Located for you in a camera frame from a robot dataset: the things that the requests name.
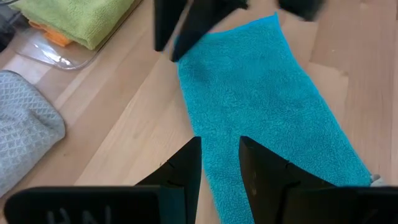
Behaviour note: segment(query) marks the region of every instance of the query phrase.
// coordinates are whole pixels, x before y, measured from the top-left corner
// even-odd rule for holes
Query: black object
[[[314,21],[325,0],[278,0],[279,7],[305,21]]]
[[[13,195],[8,224],[195,223],[201,179],[201,140],[189,141],[132,187],[37,187]]]
[[[163,51],[187,0],[155,0],[155,50]],[[238,8],[247,9],[246,0],[194,0],[185,19],[171,60],[176,62],[214,25]]]
[[[249,137],[239,160],[255,223],[398,223],[397,187],[335,187]]]

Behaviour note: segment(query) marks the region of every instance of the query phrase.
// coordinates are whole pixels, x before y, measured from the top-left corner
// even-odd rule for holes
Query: textured gray cloth
[[[35,87],[0,71],[0,197],[64,135],[62,117]]]

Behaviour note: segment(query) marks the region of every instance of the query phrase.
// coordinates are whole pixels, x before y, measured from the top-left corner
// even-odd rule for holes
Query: wooden table
[[[299,64],[326,99],[372,172],[398,182],[398,73],[395,0],[329,0],[320,20],[280,12]],[[276,11],[252,0],[215,27],[234,28]],[[175,65],[155,52],[152,1],[144,0],[96,60],[66,72],[15,55],[0,68],[20,73],[59,110],[67,136],[10,192],[39,185],[134,185],[192,136]],[[203,178],[197,223],[218,223]]]

